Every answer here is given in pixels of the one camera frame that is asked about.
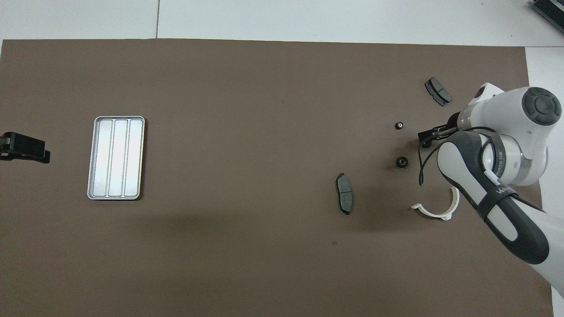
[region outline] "black bracket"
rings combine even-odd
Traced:
[[[45,141],[15,132],[6,132],[0,138],[0,161],[32,160],[49,163],[51,152],[45,151]]]
[[[450,137],[452,134],[454,134],[454,132],[457,132],[458,131],[457,123],[458,123],[459,114],[460,112],[451,115],[451,117],[448,118],[447,124],[439,125],[430,130],[417,133],[419,142],[428,139],[425,142],[426,144],[424,143],[422,147],[428,148],[431,146],[431,141],[446,139]]]

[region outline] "black circular cap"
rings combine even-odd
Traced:
[[[395,160],[395,164],[401,169],[406,168],[408,164],[407,157],[405,156],[398,157],[398,159]]]
[[[556,105],[551,98],[547,96],[540,96],[535,100],[535,108],[543,115],[549,115],[554,112]]]
[[[525,115],[538,125],[553,125],[560,119],[562,107],[550,91],[531,87],[521,100]]]

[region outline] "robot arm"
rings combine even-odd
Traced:
[[[564,219],[544,213],[506,185],[531,184],[544,171],[546,137],[561,111],[547,93],[534,87],[505,93],[483,85],[459,114],[460,131],[440,145],[437,163],[505,247],[564,296]],[[531,114],[527,103],[537,113]],[[477,126],[497,133],[464,131]]]

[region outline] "white plastic clip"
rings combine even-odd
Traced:
[[[430,212],[428,212],[423,205],[421,204],[415,204],[413,206],[411,206],[411,209],[419,209],[420,212],[430,216],[430,217],[434,217],[434,218],[440,218],[443,220],[450,220],[452,218],[452,213],[456,210],[456,208],[458,207],[458,204],[460,202],[460,192],[458,191],[458,188],[456,187],[451,187],[452,189],[452,203],[451,206],[447,209],[447,211],[445,211],[442,214],[431,214]]]

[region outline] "black nut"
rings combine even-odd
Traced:
[[[398,157],[398,159],[395,160],[395,164],[401,169],[406,168],[408,164],[407,157],[405,156]]]

